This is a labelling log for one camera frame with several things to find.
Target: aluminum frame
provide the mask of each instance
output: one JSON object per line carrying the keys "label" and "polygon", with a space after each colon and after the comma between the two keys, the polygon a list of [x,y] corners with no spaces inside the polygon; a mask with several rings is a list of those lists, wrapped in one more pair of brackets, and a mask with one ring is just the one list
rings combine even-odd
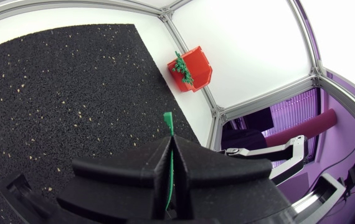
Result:
{"label": "aluminum frame", "polygon": [[[24,12],[60,7],[99,7],[137,12],[160,18],[162,22],[164,22],[181,53],[185,53],[189,49],[178,29],[173,24],[172,15],[175,10],[190,1],[192,0],[176,0],[168,6],[157,8],[135,0],[5,0],[0,1],[0,20]],[[355,96],[343,86],[326,77],[326,69],[323,67],[322,61],[317,60],[316,52],[319,52],[316,44],[317,41],[316,39],[314,43],[311,41],[311,34],[313,31],[311,30],[311,26],[306,26],[305,24],[305,18],[307,18],[307,16],[300,0],[287,1],[298,21],[298,25],[308,49],[312,64],[309,76],[228,108],[221,108],[218,106],[210,89],[208,86],[205,86],[201,92],[209,105],[212,115],[211,129],[207,141],[207,147],[209,149],[214,151],[220,149],[222,127],[223,124],[229,120],[264,109],[274,103],[291,98],[292,96],[303,93],[314,87],[320,87],[335,97],[355,117]]]}
{"label": "aluminum frame", "polygon": [[161,9],[134,0],[5,0],[0,2],[0,20],[25,12],[61,7],[96,7],[159,16]]}

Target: green toy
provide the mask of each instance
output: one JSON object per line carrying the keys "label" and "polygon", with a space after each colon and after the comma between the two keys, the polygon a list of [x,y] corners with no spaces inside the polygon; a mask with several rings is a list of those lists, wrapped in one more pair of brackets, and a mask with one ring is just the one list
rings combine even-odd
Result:
{"label": "green toy", "polygon": [[186,63],[184,63],[183,58],[180,56],[180,54],[177,51],[175,51],[175,54],[177,56],[177,59],[176,59],[175,67],[172,68],[172,71],[174,72],[177,71],[182,73],[183,74],[182,82],[192,85],[194,80],[192,79],[191,74],[187,69]]}
{"label": "green toy", "polygon": [[[173,120],[172,120],[172,112],[164,113],[164,121],[171,130],[171,136],[173,136]],[[168,209],[169,203],[171,203],[172,199],[172,191],[173,191],[173,151],[171,152],[171,167],[169,168],[169,194],[168,200],[166,201],[166,208]]]}

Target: green plant toy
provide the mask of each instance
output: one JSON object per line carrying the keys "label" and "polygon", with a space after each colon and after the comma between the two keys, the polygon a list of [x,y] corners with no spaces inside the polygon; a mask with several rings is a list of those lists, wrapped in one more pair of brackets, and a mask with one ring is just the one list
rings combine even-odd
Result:
{"label": "green plant toy", "polygon": [[192,85],[194,80],[192,79],[191,74],[187,69],[186,63],[184,63],[183,58],[180,56],[178,52],[175,51],[175,54],[177,56],[177,59],[176,59],[175,67],[172,69],[172,71],[174,72],[177,71],[182,73],[183,74],[182,82]]}

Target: black cable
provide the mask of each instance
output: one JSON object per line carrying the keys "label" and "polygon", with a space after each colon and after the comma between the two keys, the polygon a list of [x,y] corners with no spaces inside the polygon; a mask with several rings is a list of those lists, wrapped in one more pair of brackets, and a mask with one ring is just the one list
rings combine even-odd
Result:
{"label": "black cable", "polygon": [[335,166],[336,164],[339,164],[340,162],[344,161],[344,160],[345,160],[346,158],[348,158],[354,151],[355,151],[355,148],[354,148],[354,149],[351,151],[351,153],[349,153],[344,159],[341,159],[340,161],[334,163],[333,165],[330,165],[330,166],[324,168],[324,169],[319,173],[319,175],[316,177],[315,181],[313,181],[312,185],[309,187],[309,189],[306,191],[306,193],[305,193],[302,197],[306,196],[306,195],[310,192],[310,190],[313,188],[314,184],[315,184],[316,181],[319,179],[319,177],[323,174],[324,171],[326,171],[326,170],[328,170],[329,168]]}
{"label": "black cable", "polygon": [[334,212],[334,213],[332,213],[332,214],[330,214],[330,215],[326,215],[325,218],[330,217],[330,216],[332,216],[332,215],[335,215],[335,214],[337,214],[338,212],[340,212],[342,209],[344,209],[344,207],[345,207],[345,205],[346,205],[346,200],[342,200],[341,202],[343,202],[343,201],[345,201],[344,206],[342,206],[338,211],[336,211],[336,212]]}

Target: white floor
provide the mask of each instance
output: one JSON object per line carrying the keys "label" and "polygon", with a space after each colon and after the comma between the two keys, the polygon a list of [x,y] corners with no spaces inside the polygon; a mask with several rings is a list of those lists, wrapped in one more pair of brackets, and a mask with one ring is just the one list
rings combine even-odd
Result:
{"label": "white floor", "polygon": [[201,91],[181,93],[175,86],[167,64],[176,57],[174,51],[178,50],[178,47],[157,17],[94,8],[61,8],[27,12],[0,20],[0,44],[42,30],[83,24],[134,24],[194,134],[201,145],[206,145],[212,121],[209,106]]}

